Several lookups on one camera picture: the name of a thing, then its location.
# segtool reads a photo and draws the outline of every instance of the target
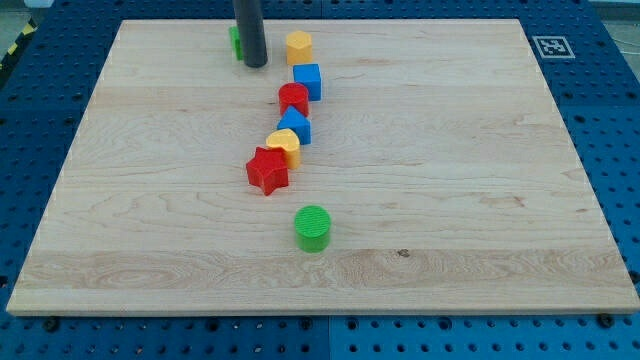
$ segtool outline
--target red block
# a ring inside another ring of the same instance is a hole
[[[295,107],[305,117],[309,116],[309,90],[299,83],[282,85],[278,91],[280,115],[284,115],[289,106]]]
[[[289,172],[284,160],[284,149],[256,148],[256,154],[247,163],[249,184],[258,186],[265,195],[289,185]]]

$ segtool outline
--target blue pegboard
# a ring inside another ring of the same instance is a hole
[[[267,18],[517,18],[575,58],[541,69],[627,267],[640,271],[640,86],[581,0],[268,0]],[[640,316],[17,319],[4,308],[122,19],[230,0],[57,0],[0,91],[0,359],[640,358]]]

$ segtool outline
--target green block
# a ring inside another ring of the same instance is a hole
[[[236,60],[242,60],[242,46],[240,45],[240,33],[237,26],[229,28],[229,39],[231,40],[231,48],[236,54]]]
[[[317,253],[329,245],[331,217],[322,207],[310,205],[298,210],[294,225],[296,243],[302,251]]]

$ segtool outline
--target yellow and black tape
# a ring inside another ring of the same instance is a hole
[[[9,80],[9,76],[24,53],[24,50],[27,48],[27,45],[31,42],[36,30],[38,30],[36,22],[33,21],[33,19],[29,19],[27,25],[25,25],[20,34],[18,34],[16,41],[9,46],[6,54],[2,57],[2,61],[0,61],[0,89],[2,89],[7,80]]]

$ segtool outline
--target yellow hexagon block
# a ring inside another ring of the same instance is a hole
[[[294,31],[287,35],[287,64],[298,65],[313,62],[311,34]]]
[[[289,169],[297,169],[300,166],[300,139],[291,129],[275,131],[267,137],[267,147],[269,149],[283,148],[284,160]]]

